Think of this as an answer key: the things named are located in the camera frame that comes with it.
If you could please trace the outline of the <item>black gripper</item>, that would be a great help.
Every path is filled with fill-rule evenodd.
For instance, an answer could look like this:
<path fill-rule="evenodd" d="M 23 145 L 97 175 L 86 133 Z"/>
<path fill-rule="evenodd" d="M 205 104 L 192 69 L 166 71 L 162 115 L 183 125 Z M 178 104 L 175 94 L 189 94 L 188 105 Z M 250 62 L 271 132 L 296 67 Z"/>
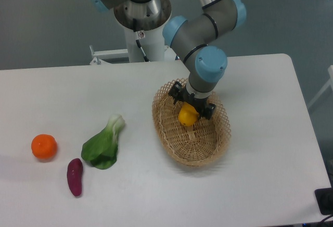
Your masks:
<path fill-rule="evenodd" d="M 208 98 L 196 98 L 194 94 L 187 91 L 179 81 L 175 81 L 170 88 L 168 95 L 173 98 L 173 104 L 185 102 L 194 107 L 199 114 L 199 118 L 210 120 L 216 109 L 216 105 L 208 103 Z"/>

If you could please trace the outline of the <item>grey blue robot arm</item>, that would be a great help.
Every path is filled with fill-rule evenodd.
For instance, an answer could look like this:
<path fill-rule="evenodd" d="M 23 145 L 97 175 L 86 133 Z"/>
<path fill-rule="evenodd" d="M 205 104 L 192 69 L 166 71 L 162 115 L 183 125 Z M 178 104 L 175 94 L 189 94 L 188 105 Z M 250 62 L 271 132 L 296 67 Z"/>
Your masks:
<path fill-rule="evenodd" d="M 210 119 L 215 104 L 208 98 L 227 67 L 227 56 L 211 42 L 242 25 L 247 18 L 241 0 L 199 0 L 202 14 L 194 20 L 172 17 L 170 0 L 91 0 L 101 11 L 112 10 L 123 28 L 130 62 L 164 60 L 169 46 L 189 70 L 185 85 L 169 91 L 175 102 L 191 105 Z"/>

